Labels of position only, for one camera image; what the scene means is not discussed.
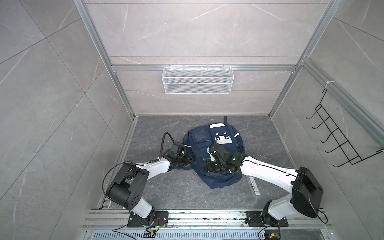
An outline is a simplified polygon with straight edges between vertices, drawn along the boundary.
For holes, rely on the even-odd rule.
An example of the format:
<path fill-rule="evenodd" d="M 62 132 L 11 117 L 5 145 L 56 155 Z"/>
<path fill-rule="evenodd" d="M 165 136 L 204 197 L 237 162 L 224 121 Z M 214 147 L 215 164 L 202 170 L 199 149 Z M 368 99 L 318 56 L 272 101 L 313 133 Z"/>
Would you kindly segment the navy blue student backpack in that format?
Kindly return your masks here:
<path fill-rule="evenodd" d="M 215 143 L 224 146 L 231 154 L 246 153 L 240 133 L 227 122 L 197 127 L 188 131 L 183 139 L 186 150 L 194 157 L 194 161 L 187 169 L 193 169 L 211 189 L 230 186 L 242 178 L 242 174 L 230 174 L 229 172 L 209 174 L 206 172 L 205 159 L 209 158 L 206 149 Z"/>

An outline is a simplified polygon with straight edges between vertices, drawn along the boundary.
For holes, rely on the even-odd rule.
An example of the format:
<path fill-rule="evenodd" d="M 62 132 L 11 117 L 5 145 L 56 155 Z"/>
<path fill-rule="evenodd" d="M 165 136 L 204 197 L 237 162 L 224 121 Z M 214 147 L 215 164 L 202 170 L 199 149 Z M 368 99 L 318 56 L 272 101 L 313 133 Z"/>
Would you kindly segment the clear plastic ruler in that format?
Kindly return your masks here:
<path fill-rule="evenodd" d="M 254 177 L 248 176 L 247 178 L 251 192 L 255 198 L 261 196 L 257 183 Z"/>

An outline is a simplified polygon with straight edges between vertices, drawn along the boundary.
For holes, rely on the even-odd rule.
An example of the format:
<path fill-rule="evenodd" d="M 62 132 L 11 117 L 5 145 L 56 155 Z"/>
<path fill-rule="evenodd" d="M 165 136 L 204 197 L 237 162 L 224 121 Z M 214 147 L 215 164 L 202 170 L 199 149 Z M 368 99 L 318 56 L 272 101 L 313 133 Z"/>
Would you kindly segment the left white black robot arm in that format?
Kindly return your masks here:
<path fill-rule="evenodd" d="M 113 180 L 105 187 L 104 196 L 110 201 L 129 210 L 150 226 L 155 221 L 156 209 L 143 198 L 147 181 L 172 169 L 187 169 L 194 161 L 191 147 L 176 142 L 170 133 L 163 134 L 159 156 L 145 163 L 126 161 L 111 168 L 120 167 Z"/>

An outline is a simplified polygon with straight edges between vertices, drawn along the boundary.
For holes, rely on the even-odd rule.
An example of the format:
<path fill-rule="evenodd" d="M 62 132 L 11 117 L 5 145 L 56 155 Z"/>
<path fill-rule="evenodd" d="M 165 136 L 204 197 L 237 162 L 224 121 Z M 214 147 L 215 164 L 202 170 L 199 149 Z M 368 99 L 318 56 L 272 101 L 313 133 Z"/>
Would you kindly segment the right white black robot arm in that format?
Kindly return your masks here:
<path fill-rule="evenodd" d="M 241 173 L 269 182 L 288 193 L 266 203 L 260 213 L 261 223 L 273 226 L 283 218 L 295 214 L 309 218 L 319 217 L 324 189 L 309 169 L 287 169 L 261 162 L 240 152 L 231 154 L 220 144 L 211 145 L 207 152 L 211 158 L 207 163 L 209 173 Z"/>

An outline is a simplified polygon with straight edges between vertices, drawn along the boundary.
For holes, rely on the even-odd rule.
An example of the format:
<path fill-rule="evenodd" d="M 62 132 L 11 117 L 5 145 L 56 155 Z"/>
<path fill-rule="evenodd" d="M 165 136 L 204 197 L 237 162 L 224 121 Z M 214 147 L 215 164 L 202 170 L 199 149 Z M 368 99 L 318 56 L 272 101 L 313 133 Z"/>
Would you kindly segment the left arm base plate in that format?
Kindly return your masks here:
<path fill-rule="evenodd" d="M 169 212 L 167 211 L 155 211 L 150 213 L 147 218 L 141 218 L 139 215 L 133 214 L 129 217 L 128 228 L 166 227 L 168 219 Z"/>

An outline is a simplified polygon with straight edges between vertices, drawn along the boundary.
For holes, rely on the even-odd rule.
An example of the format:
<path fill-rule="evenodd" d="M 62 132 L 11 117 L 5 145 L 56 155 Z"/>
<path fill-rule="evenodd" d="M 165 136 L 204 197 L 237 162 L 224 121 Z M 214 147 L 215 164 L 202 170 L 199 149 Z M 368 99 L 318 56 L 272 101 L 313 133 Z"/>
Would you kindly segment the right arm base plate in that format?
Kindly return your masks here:
<path fill-rule="evenodd" d="M 262 211 L 246 211 L 245 223 L 249 227 L 288 227 L 287 218 L 276 220 L 269 214 L 263 214 Z"/>

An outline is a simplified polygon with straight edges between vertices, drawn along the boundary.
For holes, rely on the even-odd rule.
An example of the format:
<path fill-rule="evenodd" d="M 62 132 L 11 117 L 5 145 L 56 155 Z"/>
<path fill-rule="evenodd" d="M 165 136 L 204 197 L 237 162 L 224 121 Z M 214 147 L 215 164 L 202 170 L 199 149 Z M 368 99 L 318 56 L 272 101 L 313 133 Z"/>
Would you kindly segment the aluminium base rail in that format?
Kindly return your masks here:
<path fill-rule="evenodd" d="M 262 224 L 258 209 L 160 210 L 154 223 L 127 210 L 90 210 L 81 223 L 84 240 L 336 240 L 325 218 L 302 215 Z"/>

